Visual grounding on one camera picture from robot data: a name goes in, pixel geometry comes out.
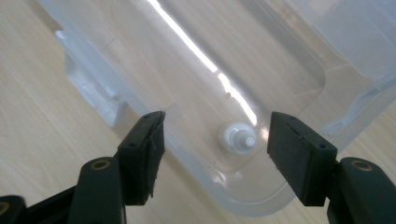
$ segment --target wooden table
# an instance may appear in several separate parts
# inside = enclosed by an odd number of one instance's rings
[[[66,79],[63,50],[50,31],[56,24],[46,17],[35,1],[0,1],[0,195],[22,195],[28,205],[75,185],[80,167],[112,156],[125,131],[109,129]],[[131,116],[125,127],[137,120]],[[373,161],[396,182],[395,145],[393,103],[339,158]],[[128,207],[127,216],[129,223],[327,222],[325,208],[305,208],[298,200],[268,217],[234,215],[171,153],[163,158],[154,198]]]

